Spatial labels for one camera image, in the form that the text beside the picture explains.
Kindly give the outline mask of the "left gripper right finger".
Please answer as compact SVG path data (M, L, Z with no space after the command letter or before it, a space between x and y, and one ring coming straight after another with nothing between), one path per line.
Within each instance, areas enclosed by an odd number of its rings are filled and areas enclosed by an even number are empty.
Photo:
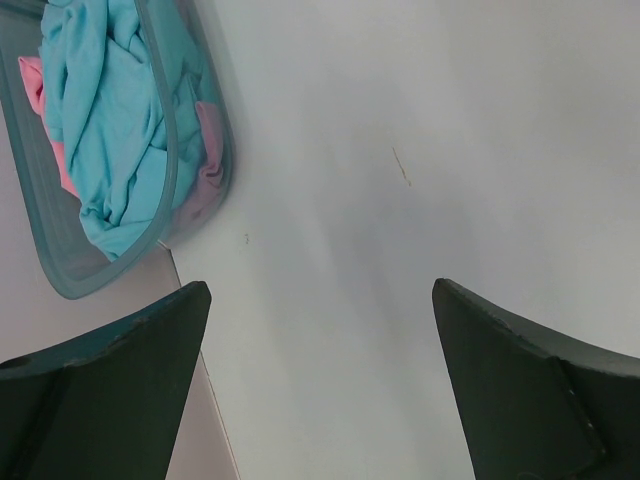
M639 360L511 313L458 283L432 289L478 479L636 479Z

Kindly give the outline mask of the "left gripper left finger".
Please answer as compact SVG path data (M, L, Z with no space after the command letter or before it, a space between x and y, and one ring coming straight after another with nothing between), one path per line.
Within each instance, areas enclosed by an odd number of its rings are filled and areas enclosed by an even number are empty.
M194 281L1 365L4 479L163 479L211 304Z

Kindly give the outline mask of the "pink t shirt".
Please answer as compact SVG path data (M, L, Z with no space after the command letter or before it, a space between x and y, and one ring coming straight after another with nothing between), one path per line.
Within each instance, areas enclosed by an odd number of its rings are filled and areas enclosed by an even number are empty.
M19 57L19 69L25 93L32 110L40 116L45 133L50 142L59 170L61 187L77 198L77 191L66 171L64 145L51 139L45 123L45 92L42 61L39 57ZM182 205L173 211L172 228L188 230L200 225L205 217L212 213L222 200L223 174L222 164L224 137L222 116L219 108L209 102L198 101L195 110L200 122L201 138L204 144L203 162L198 176L194 180L189 196Z

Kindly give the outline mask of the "light blue t shirt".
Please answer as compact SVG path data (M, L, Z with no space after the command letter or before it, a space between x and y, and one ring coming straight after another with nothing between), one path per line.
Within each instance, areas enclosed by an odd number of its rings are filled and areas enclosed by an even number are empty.
M168 134L154 53L177 121L173 207L188 197L204 149L195 104L210 85L208 66L175 2L147 6L154 41L132 1L51 1L41 21L45 123L64 146L84 232L109 260L145 232L164 190Z

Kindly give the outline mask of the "teal plastic basket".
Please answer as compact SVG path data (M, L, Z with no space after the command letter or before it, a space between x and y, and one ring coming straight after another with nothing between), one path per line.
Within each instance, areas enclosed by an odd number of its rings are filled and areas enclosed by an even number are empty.
M173 1L210 72L210 85L198 101L215 104L222 116L224 167L222 200L205 221L188 230L172 228L174 192L177 179L177 121L169 98L167 80L158 53L152 55L152 69L160 89L166 118L169 161L165 184L156 215L145 232L120 257L109 260L91 244L79 219L81 202L60 185L59 170L42 120L31 108L19 69L19 57L39 57L42 43L41 21L51 1L5 1L1 5L1 103L14 162L36 250L45 275L53 288L68 299L89 295L132 268L149 251L170 248L197 231L208 221L225 198L233 168L233 140L219 83L209 48L191 1ZM135 3L143 32L156 39L157 26L149 17L148 2Z

